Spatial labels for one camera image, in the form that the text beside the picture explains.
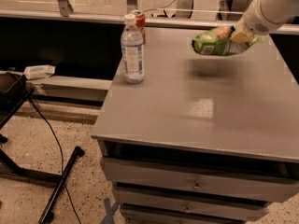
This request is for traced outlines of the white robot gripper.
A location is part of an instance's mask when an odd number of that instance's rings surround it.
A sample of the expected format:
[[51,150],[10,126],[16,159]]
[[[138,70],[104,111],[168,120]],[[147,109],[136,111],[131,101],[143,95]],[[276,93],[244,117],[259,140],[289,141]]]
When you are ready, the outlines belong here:
[[254,34],[271,34],[298,15],[299,0],[253,0],[243,15],[245,25],[238,23],[230,40],[237,44],[249,43]]

